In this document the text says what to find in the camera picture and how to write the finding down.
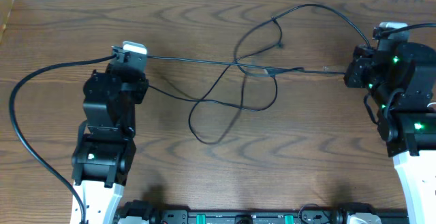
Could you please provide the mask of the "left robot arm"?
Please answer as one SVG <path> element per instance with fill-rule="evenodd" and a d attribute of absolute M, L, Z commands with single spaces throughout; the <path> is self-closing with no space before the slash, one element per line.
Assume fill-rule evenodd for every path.
<path fill-rule="evenodd" d="M 83 109 L 72 155 L 71 223 L 112 223 L 123 196 L 136 146 L 135 106 L 142 103 L 149 81 L 145 77 L 147 49 L 125 41 L 112 49 L 114 59 L 103 72 L 85 82 Z"/>

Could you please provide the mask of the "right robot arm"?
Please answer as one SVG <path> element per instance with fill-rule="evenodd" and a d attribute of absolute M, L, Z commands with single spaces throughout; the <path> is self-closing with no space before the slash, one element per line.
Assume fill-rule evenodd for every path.
<path fill-rule="evenodd" d="M 373 31 L 376 47 L 356 46 L 344 82 L 366 89 L 378 106 L 370 117 L 399 175 L 409 222 L 434 223 L 435 50 L 409 42 L 412 29 L 381 23 Z"/>

